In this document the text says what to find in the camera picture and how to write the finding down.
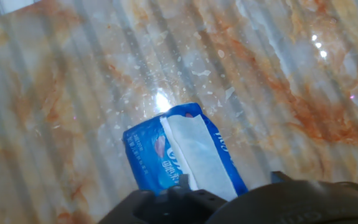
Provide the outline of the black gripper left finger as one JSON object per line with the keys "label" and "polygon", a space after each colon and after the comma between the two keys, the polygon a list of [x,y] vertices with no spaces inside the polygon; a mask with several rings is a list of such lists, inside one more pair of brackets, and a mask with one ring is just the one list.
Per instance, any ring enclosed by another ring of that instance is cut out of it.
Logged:
{"label": "black gripper left finger", "polygon": [[112,209],[99,224],[188,224],[206,223],[226,200],[204,189],[191,190],[189,176],[159,195],[135,190]]}

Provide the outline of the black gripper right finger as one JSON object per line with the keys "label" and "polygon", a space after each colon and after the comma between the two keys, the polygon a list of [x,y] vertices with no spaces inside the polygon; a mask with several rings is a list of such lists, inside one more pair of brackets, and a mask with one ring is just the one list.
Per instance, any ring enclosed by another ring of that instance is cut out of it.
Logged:
{"label": "black gripper right finger", "polygon": [[292,178],[289,177],[288,175],[284,174],[281,171],[273,171],[271,173],[271,183],[272,184],[276,184],[276,183],[280,183],[280,182],[288,182],[288,181],[292,181]]}

